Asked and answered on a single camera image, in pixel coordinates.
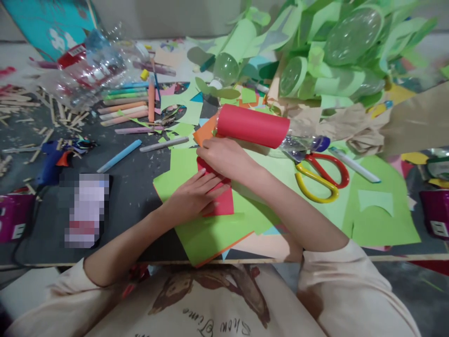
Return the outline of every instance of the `scissors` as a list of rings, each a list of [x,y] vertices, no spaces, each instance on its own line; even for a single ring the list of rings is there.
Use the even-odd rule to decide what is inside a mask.
[[[318,153],[306,154],[305,152],[299,151],[289,151],[285,153],[288,155],[289,158],[291,158],[295,162],[296,169],[299,171],[295,174],[295,177],[300,190],[302,191],[302,193],[304,193],[304,195],[308,199],[314,202],[320,204],[327,204],[335,201],[339,195],[338,189],[345,188],[349,184],[348,170],[346,169],[345,165],[335,157],[332,157],[327,154],[318,154]],[[331,176],[328,175],[326,171],[324,171],[323,167],[318,163],[317,159],[324,159],[334,163],[335,166],[337,166],[338,170],[340,171],[341,183],[336,183],[331,178]],[[319,175],[306,169],[302,165],[303,160],[307,160],[318,171]],[[322,199],[310,193],[310,191],[304,184],[302,174],[327,187],[331,191],[331,196],[327,199]]]

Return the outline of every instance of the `red paper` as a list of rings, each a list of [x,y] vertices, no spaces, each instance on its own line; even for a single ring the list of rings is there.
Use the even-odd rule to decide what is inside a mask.
[[[217,134],[278,148],[289,127],[287,118],[225,104],[218,115]]]
[[[202,168],[205,168],[206,169],[205,174],[209,174],[209,173],[218,174],[217,172],[214,171],[214,169],[212,167],[210,167],[200,157],[198,157],[196,159],[196,162],[198,164],[198,171],[201,170]],[[212,190],[216,190],[217,188],[220,188],[224,184],[231,184],[231,180],[228,178],[224,179],[221,183],[219,183],[217,186],[215,186]],[[234,214],[234,199],[232,198],[232,189],[229,188],[222,195],[216,197],[214,199],[214,202],[218,202],[219,204],[217,206],[215,206],[214,210],[211,213],[204,215],[204,217]]]

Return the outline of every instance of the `red paper tube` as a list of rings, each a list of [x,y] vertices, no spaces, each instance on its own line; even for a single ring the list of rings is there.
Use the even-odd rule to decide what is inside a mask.
[[[278,148],[289,127],[287,118],[225,104],[218,115],[217,134]]]

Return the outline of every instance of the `pink sleeve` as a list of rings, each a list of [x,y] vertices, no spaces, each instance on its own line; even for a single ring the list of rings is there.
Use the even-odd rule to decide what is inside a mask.
[[[304,305],[317,309],[315,318],[329,337],[420,336],[390,283],[352,240],[337,251],[304,252],[298,297],[313,302]]]
[[[6,336],[83,336],[115,307],[123,285],[96,286],[83,263],[62,273],[48,287],[47,301],[14,321]]]

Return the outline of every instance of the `left hand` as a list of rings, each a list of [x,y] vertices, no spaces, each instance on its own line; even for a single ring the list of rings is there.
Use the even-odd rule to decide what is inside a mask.
[[[230,185],[224,184],[211,191],[225,178],[214,173],[204,175],[205,172],[203,168],[187,180],[156,210],[163,223],[173,228],[214,210],[216,205],[213,200],[230,188]]]

